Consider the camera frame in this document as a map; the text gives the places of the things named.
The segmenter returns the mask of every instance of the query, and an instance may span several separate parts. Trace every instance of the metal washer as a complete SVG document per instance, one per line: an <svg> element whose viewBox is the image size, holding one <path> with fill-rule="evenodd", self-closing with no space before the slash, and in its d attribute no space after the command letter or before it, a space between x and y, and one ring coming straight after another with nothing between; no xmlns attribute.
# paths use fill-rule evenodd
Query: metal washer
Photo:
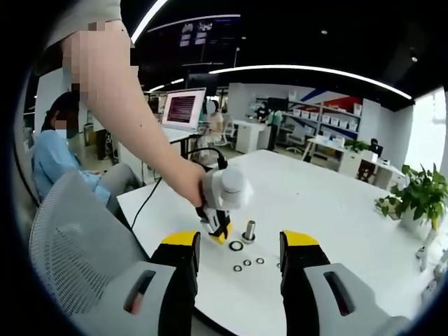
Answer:
<svg viewBox="0 0 448 336"><path fill-rule="evenodd" d="M243 249L243 247L243 243L241 243L239 240L234 240L229 244L229 249L231 249L232 251L240 251Z"/></svg>

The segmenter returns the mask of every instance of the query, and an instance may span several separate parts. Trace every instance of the ceiling light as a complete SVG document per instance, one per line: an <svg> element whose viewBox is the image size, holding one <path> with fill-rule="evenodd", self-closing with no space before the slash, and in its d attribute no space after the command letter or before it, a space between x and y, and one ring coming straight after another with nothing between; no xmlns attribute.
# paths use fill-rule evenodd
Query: ceiling light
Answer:
<svg viewBox="0 0 448 336"><path fill-rule="evenodd" d="M151 93L151 92L153 92L153 91L160 90L161 88L164 88L164 87L165 87L165 85L159 85L159 86L153 87L153 88L150 89L148 92Z"/></svg>
<svg viewBox="0 0 448 336"><path fill-rule="evenodd" d="M391 87L387 84L381 83L377 80L370 79L367 77L362 77L362 76L356 75L354 73L349 73L349 72L345 72L345 71L321 68L319 66L286 65L286 64L251 65L251 66L238 66L236 68L228 68L228 69L221 69L221 70L213 70L213 71L210 71L209 74L221 74L224 72L231 72L231 71L257 70L257 69L292 69L292 70L311 70L311 71L327 72L329 74L341 75L341 76L355 78L360 81L365 81L365 82L371 83L373 85L379 86L381 88L387 89L389 91L392 91L392 92L396 93L397 95L400 95L406 99L412 99L411 96L404 93L403 91L399 91L399 90L395 89L394 87Z"/></svg>
<svg viewBox="0 0 448 336"><path fill-rule="evenodd" d="M177 83L182 83L182 82L183 82L183 78L180 78L180 79L173 80L171 82L171 84L177 84Z"/></svg>
<svg viewBox="0 0 448 336"><path fill-rule="evenodd" d="M149 8L148 12L145 14L143 19L140 21L139 25L135 29L131 41L135 43L137 39L140 37L142 31L146 28L148 23L154 18L155 14L168 2L168 0L157 0L156 3L153 4L151 8Z"/></svg>

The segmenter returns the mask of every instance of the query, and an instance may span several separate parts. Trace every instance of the gray sleeve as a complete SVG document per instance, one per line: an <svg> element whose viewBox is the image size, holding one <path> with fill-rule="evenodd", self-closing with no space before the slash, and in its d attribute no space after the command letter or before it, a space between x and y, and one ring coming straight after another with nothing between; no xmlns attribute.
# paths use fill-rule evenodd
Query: gray sleeve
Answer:
<svg viewBox="0 0 448 336"><path fill-rule="evenodd" d="M52 29L45 49L94 22L121 20L120 0L78 0L62 14Z"/></svg>

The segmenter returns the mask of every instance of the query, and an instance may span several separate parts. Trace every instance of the computer monitor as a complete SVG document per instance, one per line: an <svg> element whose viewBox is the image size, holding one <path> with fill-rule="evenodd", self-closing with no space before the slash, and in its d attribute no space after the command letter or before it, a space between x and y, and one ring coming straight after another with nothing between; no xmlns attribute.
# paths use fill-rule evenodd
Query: computer monitor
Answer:
<svg viewBox="0 0 448 336"><path fill-rule="evenodd" d="M196 132L206 88L168 92L162 126Z"/></svg>
<svg viewBox="0 0 448 336"><path fill-rule="evenodd" d="M372 145L370 145L370 151L378 154L378 158L380 158L383 153L383 146L379 146L373 143Z"/></svg>
<svg viewBox="0 0 448 336"><path fill-rule="evenodd" d="M275 111L287 111L288 100L282 98L267 98L267 107L269 110Z"/></svg>

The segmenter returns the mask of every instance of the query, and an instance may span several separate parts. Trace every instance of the dark hair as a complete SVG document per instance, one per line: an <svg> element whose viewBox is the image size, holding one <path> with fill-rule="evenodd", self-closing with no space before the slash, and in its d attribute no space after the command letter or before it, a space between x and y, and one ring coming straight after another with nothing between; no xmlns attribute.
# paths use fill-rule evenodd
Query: dark hair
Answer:
<svg viewBox="0 0 448 336"><path fill-rule="evenodd" d="M59 111L57 115L58 120L66 120L70 113L79 111L79 92L65 92L61 94L55 102L53 102L50 109L47 111L45 120L41 128L41 132L46 130L54 130L55 128L51 125L51 120L55 117L56 112Z"/></svg>
<svg viewBox="0 0 448 336"><path fill-rule="evenodd" d="M219 103L216 100L214 100L214 99L212 99L210 102L213 102L215 104L215 111L214 112L217 112L217 110L219 109Z"/></svg>

